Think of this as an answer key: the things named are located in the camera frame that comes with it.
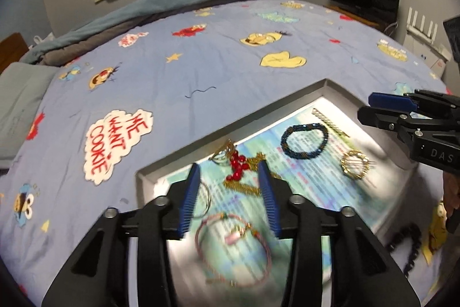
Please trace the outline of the person's right hand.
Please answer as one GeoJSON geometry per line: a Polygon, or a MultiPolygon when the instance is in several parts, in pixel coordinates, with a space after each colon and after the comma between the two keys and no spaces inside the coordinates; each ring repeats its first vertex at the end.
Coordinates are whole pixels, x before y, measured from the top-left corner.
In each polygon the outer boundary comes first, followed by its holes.
{"type": "Polygon", "coordinates": [[[446,209],[448,215],[446,229],[449,233],[455,234],[459,231],[459,176],[444,172],[443,182],[444,208],[446,209]]]}

